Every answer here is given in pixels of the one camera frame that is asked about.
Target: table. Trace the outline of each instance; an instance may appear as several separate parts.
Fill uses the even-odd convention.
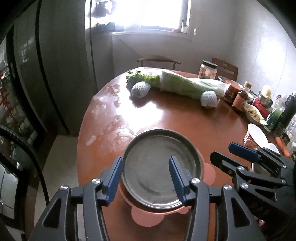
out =
[[[178,73],[197,77],[190,73]],[[106,84],[92,98],[84,115],[77,146],[80,186],[109,168],[116,156],[123,155],[136,135],[153,128],[172,129],[186,136],[207,163],[210,163],[210,154],[219,151],[250,167],[250,163],[228,151],[231,142],[243,144],[249,122],[225,102],[220,101],[216,109],[209,110],[202,108],[199,100],[155,89],[142,99],[130,99],[126,76],[127,73],[123,73]],[[214,186],[232,184],[230,176],[216,167],[214,169]],[[189,218],[189,215],[173,214],[154,227],[139,226],[133,221],[131,207],[119,191],[114,202],[109,207],[103,207],[103,213],[111,241],[181,241]],[[211,206],[208,240],[214,240],[214,236],[215,212]]]

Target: chair backrest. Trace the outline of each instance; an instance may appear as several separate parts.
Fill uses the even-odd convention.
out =
[[[223,76],[230,80],[237,80],[239,69],[236,66],[218,58],[213,58],[212,62],[218,65],[216,79],[218,76]]]
[[[175,61],[175,60],[172,60],[172,59],[170,59],[170,58],[163,57],[163,56],[160,56],[160,55],[151,55],[151,56],[147,56],[147,57],[144,57],[144,58],[140,58],[140,59],[138,59],[137,61],[138,61],[138,62],[141,62],[141,67],[143,67],[144,61],[153,61],[153,62],[171,62],[171,63],[174,63],[174,65],[173,65],[173,70],[175,69],[176,64],[181,64],[181,62],[178,62],[178,61]]]

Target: blue gripper pad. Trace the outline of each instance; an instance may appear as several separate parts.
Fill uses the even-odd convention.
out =
[[[181,168],[175,156],[172,156],[169,159],[168,168],[178,199],[185,206],[189,201],[189,197],[187,195],[190,194],[190,185],[186,175],[183,172],[183,169]]]
[[[239,156],[249,162],[258,162],[260,160],[256,150],[250,149],[234,142],[229,144],[228,150],[230,153]]]
[[[116,157],[112,166],[108,170],[106,178],[103,180],[101,200],[107,206],[114,201],[121,174],[123,172],[123,160],[120,156]]]

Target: black hose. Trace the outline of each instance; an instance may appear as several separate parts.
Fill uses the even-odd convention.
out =
[[[33,164],[37,170],[37,173],[39,175],[39,179],[41,182],[46,205],[48,205],[49,204],[49,196],[48,196],[44,176],[42,174],[41,167],[39,166],[37,157],[36,157],[35,153],[32,151],[29,144],[24,142],[15,132],[13,132],[12,130],[10,130],[9,128],[7,128],[3,125],[0,125],[0,136],[3,136],[5,138],[9,139],[10,141],[13,141],[15,144],[19,145],[19,147],[21,147],[28,154],[28,156],[32,159],[32,162],[33,162]]]

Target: chair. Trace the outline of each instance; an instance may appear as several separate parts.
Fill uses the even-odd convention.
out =
[[[143,67],[144,61],[171,62],[171,63],[174,63],[173,70],[175,70],[176,64],[181,64],[181,62],[178,62],[178,61],[175,61],[175,60],[172,60],[170,58],[163,57],[163,56],[160,56],[160,55],[147,56],[147,57],[144,57],[144,58],[140,58],[137,61],[141,62],[141,67]]]
[[[213,58],[212,62],[219,67],[217,68],[216,79],[218,79],[218,76],[223,76],[230,80],[237,80],[239,69],[236,66],[218,58]]]

